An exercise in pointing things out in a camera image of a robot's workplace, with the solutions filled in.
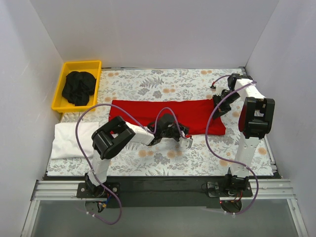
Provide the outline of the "red t shirt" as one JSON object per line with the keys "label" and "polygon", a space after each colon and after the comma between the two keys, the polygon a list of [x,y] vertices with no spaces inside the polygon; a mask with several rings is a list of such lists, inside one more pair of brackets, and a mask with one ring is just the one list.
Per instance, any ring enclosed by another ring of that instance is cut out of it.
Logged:
{"label": "red t shirt", "polygon": [[[143,126],[147,126],[149,123],[154,122],[161,109],[169,107],[175,113],[178,122],[189,128],[190,135],[202,135],[205,133],[209,116],[214,109],[212,99],[180,102],[113,100],[112,104],[124,109]],[[138,125],[126,113],[118,108],[111,107],[109,120],[112,120],[116,116],[121,116],[126,122]],[[208,128],[208,134],[222,136],[225,135],[225,133],[226,128],[221,119],[212,119]]]}

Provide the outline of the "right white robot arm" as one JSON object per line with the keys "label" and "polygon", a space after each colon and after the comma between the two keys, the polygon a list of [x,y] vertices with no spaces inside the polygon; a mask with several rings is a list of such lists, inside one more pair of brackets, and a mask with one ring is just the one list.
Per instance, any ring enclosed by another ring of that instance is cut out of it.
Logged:
{"label": "right white robot arm", "polygon": [[215,184],[208,183],[210,196],[241,196],[251,189],[249,184],[250,165],[257,146],[271,131],[275,101],[266,98],[256,88],[252,77],[240,74],[226,75],[227,88],[211,85],[214,110],[212,119],[217,119],[229,111],[231,104],[240,98],[243,107],[238,120],[240,139],[235,159],[223,179]]}

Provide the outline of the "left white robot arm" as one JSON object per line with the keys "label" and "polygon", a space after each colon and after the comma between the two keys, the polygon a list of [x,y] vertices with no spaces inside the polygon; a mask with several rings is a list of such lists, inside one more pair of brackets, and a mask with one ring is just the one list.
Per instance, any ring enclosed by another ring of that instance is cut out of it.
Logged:
{"label": "left white robot arm", "polygon": [[156,121],[148,123],[145,128],[126,122],[121,116],[97,129],[92,135],[92,168],[85,174],[87,191],[93,197],[104,197],[110,160],[117,156],[130,142],[154,146],[163,138],[173,139],[180,147],[190,148],[193,139],[189,128],[177,124],[172,114],[164,114]]}

